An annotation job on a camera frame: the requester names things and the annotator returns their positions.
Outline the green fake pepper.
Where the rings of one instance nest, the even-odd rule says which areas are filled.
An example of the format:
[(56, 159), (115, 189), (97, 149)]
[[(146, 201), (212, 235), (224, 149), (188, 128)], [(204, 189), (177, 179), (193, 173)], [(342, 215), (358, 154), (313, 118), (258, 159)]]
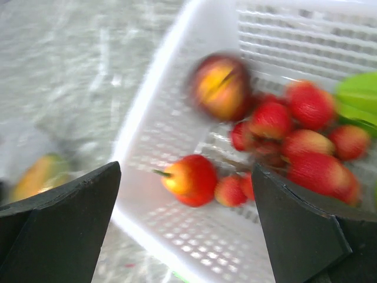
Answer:
[(350, 76), (335, 88), (341, 124), (353, 124), (376, 137), (376, 72)]

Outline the small orange red fruit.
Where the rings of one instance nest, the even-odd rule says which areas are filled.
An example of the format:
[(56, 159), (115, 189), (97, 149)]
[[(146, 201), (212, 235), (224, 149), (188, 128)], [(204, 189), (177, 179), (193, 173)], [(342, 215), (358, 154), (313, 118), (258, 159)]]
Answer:
[(185, 156), (164, 170), (153, 172), (161, 176), (164, 187), (184, 205), (197, 208), (214, 199), (216, 167), (200, 154)]

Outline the red fake cherry bunch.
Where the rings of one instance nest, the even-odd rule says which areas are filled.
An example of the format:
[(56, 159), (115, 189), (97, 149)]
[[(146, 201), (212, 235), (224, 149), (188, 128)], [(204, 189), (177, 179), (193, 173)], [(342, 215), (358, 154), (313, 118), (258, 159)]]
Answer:
[(345, 166), (363, 157), (372, 137), (354, 124), (333, 127), (335, 99), (310, 81), (287, 86), (284, 98), (265, 95), (230, 132), (233, 147), (320, 195), (356, 206), (361, 185)]

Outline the dark red fake plum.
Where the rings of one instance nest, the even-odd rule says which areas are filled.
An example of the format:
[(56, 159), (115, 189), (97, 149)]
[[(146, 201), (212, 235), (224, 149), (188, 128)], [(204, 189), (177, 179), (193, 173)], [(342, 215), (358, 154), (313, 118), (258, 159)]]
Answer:
[(242, 120), (252, 103), (251, 74), (245, 60), (229, 52), (214, 52), (199, 60), (186, 80), (197, 108), (219, 121)]

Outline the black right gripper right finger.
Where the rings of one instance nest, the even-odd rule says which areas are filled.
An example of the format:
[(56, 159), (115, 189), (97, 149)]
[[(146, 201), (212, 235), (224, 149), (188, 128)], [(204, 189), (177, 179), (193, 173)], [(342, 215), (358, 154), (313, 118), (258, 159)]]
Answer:
[(376, 214), (258, 163), (252, 182), (276, 282), (376, 282)]

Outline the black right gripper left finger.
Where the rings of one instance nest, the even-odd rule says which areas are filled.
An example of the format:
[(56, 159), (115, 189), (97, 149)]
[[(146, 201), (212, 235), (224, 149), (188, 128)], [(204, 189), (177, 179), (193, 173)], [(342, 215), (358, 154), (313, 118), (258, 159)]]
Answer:
[(91, 282), (120, 186), (119, 162), (1, 206), (1, 282)]

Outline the white perforated basket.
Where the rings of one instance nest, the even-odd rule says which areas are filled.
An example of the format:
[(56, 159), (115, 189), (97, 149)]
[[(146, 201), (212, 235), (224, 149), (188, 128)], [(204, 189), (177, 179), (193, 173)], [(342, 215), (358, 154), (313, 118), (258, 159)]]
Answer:
[[(201, 114), (186, 92), (193, 65), (216, 51), (248, 60), (259, 90), (281, 93), (299, 79), (333, 91), (376, 70), (375, 1), (189, 1), (161, 45), (118, 136), (121, 183), (113, 221), (188, 282), (276, 282), (256, 203), (190, 208), (154, 168), (198, 153), (221, 174), (248, 156), (228, 125)], [(360, 208), (375, 214), (376, 148), (349, 168), (363, 186)]]

